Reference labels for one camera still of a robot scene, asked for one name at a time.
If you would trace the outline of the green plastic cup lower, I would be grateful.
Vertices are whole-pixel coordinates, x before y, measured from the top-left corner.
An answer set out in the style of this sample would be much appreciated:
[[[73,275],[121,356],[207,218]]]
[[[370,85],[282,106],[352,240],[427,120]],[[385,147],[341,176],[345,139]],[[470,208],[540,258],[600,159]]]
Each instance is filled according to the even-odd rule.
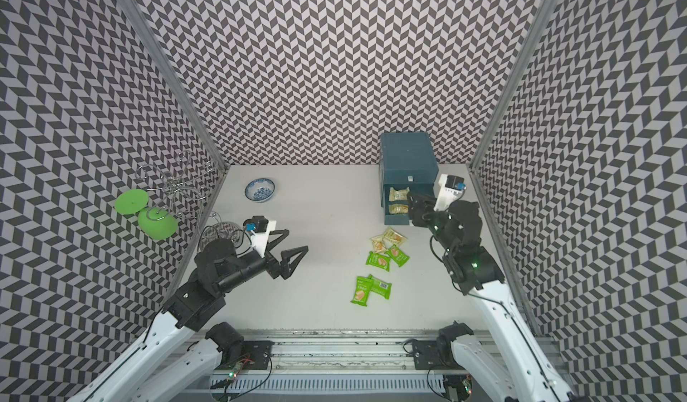
[[[175,235],[179,228],[178,220],[173,214],[157,207],[141,210],[138,223],[146,235],[157,241]]]

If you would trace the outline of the green cookie packet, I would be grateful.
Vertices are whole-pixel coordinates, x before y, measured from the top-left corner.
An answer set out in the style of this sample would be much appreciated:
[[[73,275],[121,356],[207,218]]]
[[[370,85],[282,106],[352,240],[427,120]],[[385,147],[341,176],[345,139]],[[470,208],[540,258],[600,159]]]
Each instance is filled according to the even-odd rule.
[[[382,253],[370,252],[366,264],[381,269],[382,271],[390,271],[390,259]]]
[[[357,277],[354,296],[352,297],[352,304],[359,306],[367,306],[370,296],[370,289],[372,280],[366,277]]]
[[[392,289],[391,283],[385,282],[372,274],[369,275],[369,280],[371,293],[383,296],[383,298],[385,298],[386,300],[390,298]]]
[[[396,244],[392,244],[390,248],[385,251],[385,255],[388,256],[391,261],[395,262],[398,267],[403,267],[404,264],[410,260],[409,255],[402,251]]]

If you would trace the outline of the yellow cookie packet small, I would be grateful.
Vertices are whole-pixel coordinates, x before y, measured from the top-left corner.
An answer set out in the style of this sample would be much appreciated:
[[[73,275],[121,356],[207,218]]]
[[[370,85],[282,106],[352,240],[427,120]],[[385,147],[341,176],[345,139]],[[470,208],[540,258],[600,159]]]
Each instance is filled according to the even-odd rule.
[[[382,235],[372,237],[370,242],[373,253],[384,253],[388,249],[386,239]]]

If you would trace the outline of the teal three-drawer cabinet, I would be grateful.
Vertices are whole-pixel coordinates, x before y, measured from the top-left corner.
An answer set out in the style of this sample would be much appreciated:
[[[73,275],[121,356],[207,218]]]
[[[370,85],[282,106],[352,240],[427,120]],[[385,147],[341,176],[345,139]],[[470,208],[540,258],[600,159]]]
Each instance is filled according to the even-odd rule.
[[[391,189],[408,188],[411,193],[433,195],[438,176],[438,162],[428,134],[423,132],[383,133],[380,137],[379,186],[380,205],[387,226],[408,226],[407,213],[392,214],[393,204],[407,205],[408,201],[392,201]]]

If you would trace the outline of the blue white porcelain bowl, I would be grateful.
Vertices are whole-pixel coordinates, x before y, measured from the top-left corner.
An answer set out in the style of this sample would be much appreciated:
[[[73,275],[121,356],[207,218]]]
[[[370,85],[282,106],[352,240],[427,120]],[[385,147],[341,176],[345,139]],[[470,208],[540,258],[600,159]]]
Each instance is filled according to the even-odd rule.
[[[264,203],[275,194],[276,184],[269,178],[256,178],[244,189],[244,196],[251,202]]]

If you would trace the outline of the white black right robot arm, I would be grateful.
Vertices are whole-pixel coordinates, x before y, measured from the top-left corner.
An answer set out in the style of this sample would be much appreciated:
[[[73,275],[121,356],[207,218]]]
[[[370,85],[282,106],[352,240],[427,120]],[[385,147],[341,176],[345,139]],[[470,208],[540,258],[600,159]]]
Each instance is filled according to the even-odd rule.
[[[455,289],[488,325],[502,361],[487,353],[472,329],[455,323],[443,330],[445,346],[494,401],[579,401],[556,371],[515,303],[506,276],[483,246],[479,205],[409,194],[413,226],[427,228],[444,252],[441,258]]]

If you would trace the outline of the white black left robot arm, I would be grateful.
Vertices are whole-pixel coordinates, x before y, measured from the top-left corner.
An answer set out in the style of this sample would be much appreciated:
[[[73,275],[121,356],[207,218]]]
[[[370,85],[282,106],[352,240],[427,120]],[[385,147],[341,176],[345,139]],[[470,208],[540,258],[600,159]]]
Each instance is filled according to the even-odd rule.
[[[263,272],[288,280],[309,252],[308,246],[271,251],[289,236],[287,229],[253,234],[240,255],[234,242],[218,238],[195,257],[196,269],[164,303],[150,326],[116,361],[73,395],[74,401],[169,401],[220,366],[225,355],[238,362],[243,336],[228,323],[213,326],[204,339],[169,366],[164,362],[225,306],[225,296]]]

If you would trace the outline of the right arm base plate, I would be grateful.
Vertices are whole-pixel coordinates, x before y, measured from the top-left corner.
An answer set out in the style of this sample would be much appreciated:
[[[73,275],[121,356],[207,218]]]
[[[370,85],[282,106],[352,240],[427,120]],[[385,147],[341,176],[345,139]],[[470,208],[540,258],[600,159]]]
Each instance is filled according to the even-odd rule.
[[[459,368],[446,344],[436,340],[415,340],[411,343],[411,356],[416,370],[455,370]]]

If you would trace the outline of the green plastic cup upper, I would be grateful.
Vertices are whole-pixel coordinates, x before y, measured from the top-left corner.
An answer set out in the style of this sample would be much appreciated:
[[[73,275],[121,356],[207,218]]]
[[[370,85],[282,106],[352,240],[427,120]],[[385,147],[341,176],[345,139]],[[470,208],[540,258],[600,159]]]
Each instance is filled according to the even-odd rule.
[[[118,196],[114,203],[116,211],[122,215],[132,215],[148,206],[150,196],[143,189],[131,189]]]

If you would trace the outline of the aluminium front rail frame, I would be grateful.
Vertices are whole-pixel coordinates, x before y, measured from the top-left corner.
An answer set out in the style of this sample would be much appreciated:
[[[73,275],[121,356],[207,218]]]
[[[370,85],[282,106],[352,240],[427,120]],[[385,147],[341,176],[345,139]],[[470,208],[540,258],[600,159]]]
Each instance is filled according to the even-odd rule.
[[[178,328],[168,314],[157,318],[94,382],[88,385],[85,401],[169,400],[196,378],[216,369],[223,346],[202,339],[188,354],[161,373],[157,368],[192,337],[196,331]],[[500,327],[491,333],[501,354],[492,357],[469,330],[449,330],[448,346],[454,362],[476,378],[495,401],[571,401],[573,388],[549,362],[538,341],[527,330]],[[379,369],[400,364],[390,336],[381,333],[344,333],[316,336],[307,332],[293,335],[293,344],[307,352],[288,357],[289,365],[313,358],[317,366]]]

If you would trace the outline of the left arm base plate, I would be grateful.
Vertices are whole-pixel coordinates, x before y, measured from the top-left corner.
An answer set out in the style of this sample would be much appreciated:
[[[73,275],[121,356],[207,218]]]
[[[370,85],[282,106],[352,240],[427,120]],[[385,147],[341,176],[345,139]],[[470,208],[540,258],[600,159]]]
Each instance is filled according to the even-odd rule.
[[[237,363],[243,364],[243,370],[266,371],[270,368],[270,358],[274,343],[270,340],[248,340],[236,343],[225,350],[218,370],[229,371]]]

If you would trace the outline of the green plastic cup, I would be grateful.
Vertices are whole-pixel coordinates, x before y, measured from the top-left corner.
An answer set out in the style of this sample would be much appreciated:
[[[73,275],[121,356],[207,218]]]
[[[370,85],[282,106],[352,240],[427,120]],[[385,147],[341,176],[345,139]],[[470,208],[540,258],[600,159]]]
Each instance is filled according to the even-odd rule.
[[[122,215],[132,215],[148,206],[150,196],[143,189],[131,189],[118,196],[114,203],[116,211]]]
[[[157,241],[175,235],[179,228],[178,220],[173,214],[157,207],[141,210],[138,223],[146,235]]]

